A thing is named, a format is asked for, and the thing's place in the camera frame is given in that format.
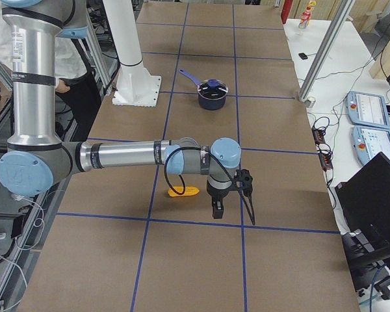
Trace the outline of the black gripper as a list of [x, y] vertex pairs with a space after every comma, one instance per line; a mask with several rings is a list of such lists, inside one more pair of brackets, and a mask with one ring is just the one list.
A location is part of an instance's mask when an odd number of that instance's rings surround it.
[[207, 181], [207, 193], [211, 196], [212, 216], [214, 219], [222, 219], [224, 215], [223, 198], [225, 198], [231, 186], [231, 181]]

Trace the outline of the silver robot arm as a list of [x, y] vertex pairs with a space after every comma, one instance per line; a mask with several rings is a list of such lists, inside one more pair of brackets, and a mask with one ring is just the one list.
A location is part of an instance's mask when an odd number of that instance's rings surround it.
[[3, 1], [12, 36], [14, 134], [0, 158], [0, 182], [34, 196], [78, 172], [119, 166], [161, 165], [165, 174], [207, 177], [213, 217], [223, 198], [239, 191], [241, 148], [231, 138], [201, 146], [191, 138], [120, 144], [63, 142], [55, 133], [55, 39], [85, 38], [84, 1]]

